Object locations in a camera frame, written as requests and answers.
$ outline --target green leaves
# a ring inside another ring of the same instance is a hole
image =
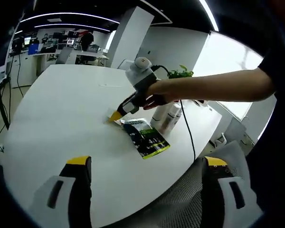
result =
[[[192,77],[193,71],[188,71],[188,69],[184,65],[180,65],[180,67],[183,69],[182,72],[179,72],[178,70],[172,70],[170,71],[170,75],[168,75],[169,79],[172,78],[182,78],[182,77]]]

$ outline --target office desk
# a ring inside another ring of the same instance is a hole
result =
[[[15,88],[19,86],[29,86],[34,83],[37,77],[48,68],[49,65],[54,64],[55,62],[47,62],[48,55],[59,55],[61,50],[56,50],[55,53],[37,53],[33,55],[28,55],[27,52],[21,53],[19,56],[9,57],[6,64],[6,72],[10,73],[11,78],[11,87]],[[106,65],[106,60],[109,59],[107,56],[102,53],[94,53],[88,51],[77,51],[72,50],[69,55],[66,64],[75,64],[77,56],[90,56],[96,57],[98,59],[104,60],[104,66]]]
[[[108,108],[134,91],[125,71],[85,65],[51,65],[19,104],[7,132],[4,177],[25,209],[34,192],[58,175],[67,160],[92,157],[91,221],[94,228],[119,221],[163,194],[193,163],[183,117],[166,140],[171,147],[144,160],[129,135],[104,123]],[[186,102],[185,113],[198,156],[221,115]],[[151,119],[155,109],[133,118]]]

